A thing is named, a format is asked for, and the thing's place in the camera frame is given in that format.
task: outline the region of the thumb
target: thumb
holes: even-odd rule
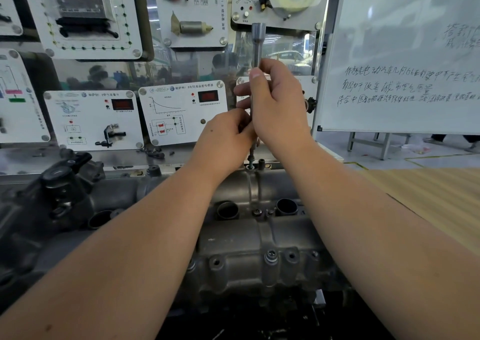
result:
[[[257,133],[255,133],[253,122],[249,122],[249,124],[243,128],[243,131],[239,134],[239,136],[245,141],[245,144],[251,146],[257,139]]]
[[[265,75],[258,67],[250,71],[250,90],[251,90],[251,105],[255,108],[262,108],[268,106],[272,102],[272,94],[270,93],[270,86],[265,78]]]

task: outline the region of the metal engine part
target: metal engine part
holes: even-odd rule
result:
[[[168,177],[152,166],[146,177],[105,179],[90,154],[62,154],[25,189],[0,197],[0,313]],[[232,173],[215,192],[174,305],[231,294],[268,299],[286,289],[313,304],[316,290],[346,286],[287,173],[261,166]]]

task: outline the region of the person's right hand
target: person's right hand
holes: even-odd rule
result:
[[[271,81],[267,81],[264,72],[270,74]],[[252,95],[255,132],[276,158],[281,160],[284,153],[314,142],[302,86],[282,62],[262,59],[260,68],[250,71],[250,81],[238,85],[233,92],[237,96]],[[242,109],[250,106],[250,98],[237,103]]]

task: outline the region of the person's left hand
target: person's left hand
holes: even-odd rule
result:
[[[218,114],[203,130],[187,166],[208,173],[218,186],[243,164],[257,135],[243,109]]]

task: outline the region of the digital display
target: digital display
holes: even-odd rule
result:
[[[132,99],[112,99],[113,110],[133,110],[134,101]]]
[[[219,92],[217,90],[199,91],[198,92],[198,101],[199,102],[218,101],[218,98],[219,98]]]

